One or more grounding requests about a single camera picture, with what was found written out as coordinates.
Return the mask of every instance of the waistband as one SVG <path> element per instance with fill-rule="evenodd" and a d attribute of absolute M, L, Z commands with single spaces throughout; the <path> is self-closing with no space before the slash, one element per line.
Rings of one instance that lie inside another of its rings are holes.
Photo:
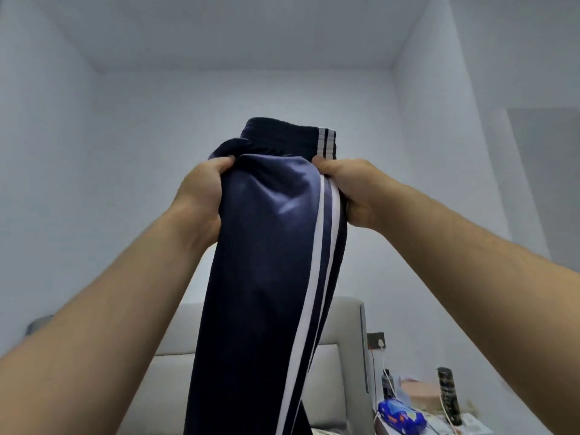
<path fill-rule="evenodd" d="M 272 118 L 251 118 L 241 138 L 251 143 L 272 147 L 282 155 L 302 156 L 311 160 L 315 155 L 337 158 L 337 132 L 317 126 L 300 126 Z"/>

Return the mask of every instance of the wall outlet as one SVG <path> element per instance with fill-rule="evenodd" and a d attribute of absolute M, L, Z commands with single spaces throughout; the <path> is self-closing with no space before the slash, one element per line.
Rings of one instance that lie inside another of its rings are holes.
<path fill-rule="evenodd" d="M 366 344 L 371 350 L 380 350 L 379 340 L 383 341 L 383 348 L 387 345 L 385 341 L 385 333 L 366 333 Z"/>

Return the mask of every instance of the blue package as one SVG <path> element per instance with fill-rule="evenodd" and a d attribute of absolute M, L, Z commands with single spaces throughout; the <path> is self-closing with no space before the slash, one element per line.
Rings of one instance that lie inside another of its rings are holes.
<path fill-rule="evenodd" d="M 403 435 L 419 435 L 427 427 L 427 420 L 422 413 L 411 409 L 396 398 L 381 401 L 379 414 L 389 426 Z"/>

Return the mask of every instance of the bottle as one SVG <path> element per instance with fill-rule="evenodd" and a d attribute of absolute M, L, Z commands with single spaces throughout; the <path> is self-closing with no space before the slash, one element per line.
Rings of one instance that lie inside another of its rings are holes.
<path fill-rule="evenodd" d="M 383 369 L 383 374 L 381 376 L 381 382 L 383 383 L 383 396 L 385 400 L 389 398 L 395 398 L 395 391 L 393 390 L 393 377 L 387 368 Z"/>
<path fill-rule="evenodd" d="M 441 388 L 441 401 L 447 417 L 454 426 L 461 426 L 463 421 L 461 420 L 461 411 L 457 401 L 453 373 L 449 368 L 441 366 L 437 369 L 437 375 L 439 377 L 439 387 Z"/>

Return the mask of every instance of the hand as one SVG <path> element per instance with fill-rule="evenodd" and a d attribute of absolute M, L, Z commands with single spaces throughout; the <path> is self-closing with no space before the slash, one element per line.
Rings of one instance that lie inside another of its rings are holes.
<path fill-rule="evenodd" d="M 389 183 L 395 183 L 393 179 L 363 159 L 328 160 L 316 156 L 312 163 L 321 174 L 332 177 L 349 198 L 347 218 L 350 224 L 376 231 L 381 229 L 378 206 L 384 195 L 383 189 Z"/>
<path fill-rule="evenodd" d="M 185 176 L 173 200 L 172 207 L 185 210 L 206 247 L 218 240 L 221 174 L 234 164 L 234 160 L 234 156 L 216 157 L 200 163 Z"/>

